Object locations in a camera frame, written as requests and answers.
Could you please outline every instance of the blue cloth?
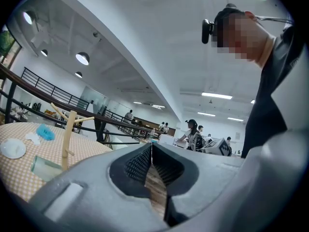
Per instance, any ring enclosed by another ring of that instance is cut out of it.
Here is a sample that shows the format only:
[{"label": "blue cloth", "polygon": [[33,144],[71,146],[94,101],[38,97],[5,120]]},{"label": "blue cloth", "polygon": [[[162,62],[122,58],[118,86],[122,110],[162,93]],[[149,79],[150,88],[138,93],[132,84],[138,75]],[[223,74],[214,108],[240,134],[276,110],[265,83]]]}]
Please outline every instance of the blue cloth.
[{"label": "blue cloth", "polygon": [[55,134],[44,124],[37,128],[37,134],[48,141],[55,139]]}]

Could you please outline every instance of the round table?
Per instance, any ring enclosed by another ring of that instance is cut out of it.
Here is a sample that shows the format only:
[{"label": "round table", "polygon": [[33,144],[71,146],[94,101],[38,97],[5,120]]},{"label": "round table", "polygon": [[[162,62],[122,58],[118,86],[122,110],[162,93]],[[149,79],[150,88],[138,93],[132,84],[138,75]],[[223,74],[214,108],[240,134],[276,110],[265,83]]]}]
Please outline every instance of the round table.
[{"label": "round table", "polygon": [[[47,141],[40,137],[40,145],[34,145],[31,140],[25,139],[29,132],[36,133],[38,123],[11,123],[0,126],[0,143],[8,138],[16,138],[26,145],[26,153],[19,159],[9,159],[0,153],[0,176],[8,191],[17,194],[28,201],[45,182],[31,172],[30,167],[35,156],[39,156],[61,165],[62,142],[64,129],[46,125],[54,134],[55,139]],[[111,151],[110,148],[92,141],[85,136],[72,132],[69,150],[69,167],[75,163]]]}]

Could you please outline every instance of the pendant light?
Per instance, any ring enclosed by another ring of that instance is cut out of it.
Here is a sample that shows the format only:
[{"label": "pendant light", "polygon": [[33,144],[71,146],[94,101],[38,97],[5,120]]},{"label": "pendant light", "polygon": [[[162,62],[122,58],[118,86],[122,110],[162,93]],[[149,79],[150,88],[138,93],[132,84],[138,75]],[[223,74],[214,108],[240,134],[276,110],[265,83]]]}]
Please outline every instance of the pendant light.
[{"label": "pendant light", "polygon": [[83,74],[81,72],[77,72],[75,73],[76,76],[78,76],[79,78],[83,78]]},{"label": "pendant light", "polygon": [[32,25],[32,22],[35,19],[35,14],[33,11],[30,11],[30,10],[24,11],[23,17],[30,25]]},{"label": "pendant light", "polygon": [[84,65],[89,65],[90,58],[86,52],[80,52],[75,55],[77,60],[80,61]]},{"label": "pendant light", "polygon": [[41,53],[42,53],[45,57],[47,57],[47,55],[48,55],[48,51],[47,51],[46,49],[43,49],[43,50],[41,51]]}]

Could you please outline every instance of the white crumpled tissue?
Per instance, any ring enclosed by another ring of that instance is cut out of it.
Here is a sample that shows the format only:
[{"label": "white crumpled tissue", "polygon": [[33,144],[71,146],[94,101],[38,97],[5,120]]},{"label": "white crumpled tissue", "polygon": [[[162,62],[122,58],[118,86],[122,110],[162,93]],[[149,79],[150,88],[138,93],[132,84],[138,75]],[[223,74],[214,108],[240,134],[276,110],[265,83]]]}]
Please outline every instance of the white crumpled tissue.
[{"label": "white crumpled tissue", "polygon": [[31,140],[34,145],[40,145],[40,138],[36,133],[29,132],[25,135],[25,138]]}]

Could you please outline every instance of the white saucer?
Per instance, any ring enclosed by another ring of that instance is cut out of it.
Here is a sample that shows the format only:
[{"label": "white saucer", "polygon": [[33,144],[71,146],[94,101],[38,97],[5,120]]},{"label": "white saucer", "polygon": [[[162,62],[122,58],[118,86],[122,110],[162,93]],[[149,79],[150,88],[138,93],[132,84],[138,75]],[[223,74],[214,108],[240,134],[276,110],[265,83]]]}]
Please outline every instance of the white saucer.
[{"label": "white saucer", "polygon": [[8,138],[0,144],[1,153],[10,159],[17,159],[26,153],[25,144],[16,138]]}]

